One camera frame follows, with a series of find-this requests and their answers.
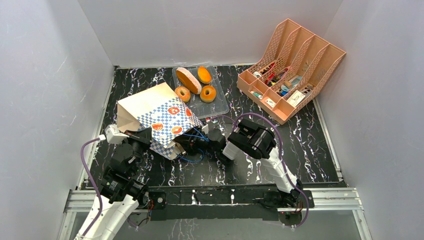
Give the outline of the round orange fake bun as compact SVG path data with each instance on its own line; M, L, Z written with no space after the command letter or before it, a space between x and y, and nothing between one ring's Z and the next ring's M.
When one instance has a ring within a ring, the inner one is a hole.
M198 80L203 84L210 84L212 81L212 76L209 71L204 67L200 66L197 70Z

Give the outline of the sugared orange fake donut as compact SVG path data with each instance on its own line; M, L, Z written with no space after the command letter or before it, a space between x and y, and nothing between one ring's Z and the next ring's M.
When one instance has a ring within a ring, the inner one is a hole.
M191 99L191 91L184 86L178 86L174 92L184 103L188 103Z

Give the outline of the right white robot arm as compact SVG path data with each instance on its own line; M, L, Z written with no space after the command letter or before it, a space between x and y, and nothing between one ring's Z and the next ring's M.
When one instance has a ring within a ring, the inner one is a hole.
M214 152L223 160L233 161L244 153L266 167L286 206L295 207L302 199L301 182L280 159L275 134L263 125L242 119L228 137L218 128L206 130L197 126L177 136L174 142L187 153Z

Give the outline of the pink sugared bread slice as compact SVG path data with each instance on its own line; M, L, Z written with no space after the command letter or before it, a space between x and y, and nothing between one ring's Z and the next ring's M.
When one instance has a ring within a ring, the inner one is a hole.
M180 82L192 93L199 95L202 91L202 85L199 80L186 68L178 67L176 76Z

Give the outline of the brown checkered paper bag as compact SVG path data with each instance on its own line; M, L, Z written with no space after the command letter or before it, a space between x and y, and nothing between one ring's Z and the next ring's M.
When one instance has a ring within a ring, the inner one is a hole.
M165 82L120 99L116 115L116 125L121 132L151 128L150 149L169 160L181 153L174 139L203 126Z

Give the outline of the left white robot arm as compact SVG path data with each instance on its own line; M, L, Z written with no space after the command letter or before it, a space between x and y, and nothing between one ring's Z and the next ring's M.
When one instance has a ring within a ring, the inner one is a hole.
M84 150L89 144L101 141L115 144L116 147L103 172L99 188L84 158ZM139 171L137 162L141 160L143 152L150 148L151 142L150 127L120 132L115 124L110 124L104 134L82 145L80 158L96 197L75 239L112 240L133 210L147 206L150 200L148 188L133 177Z

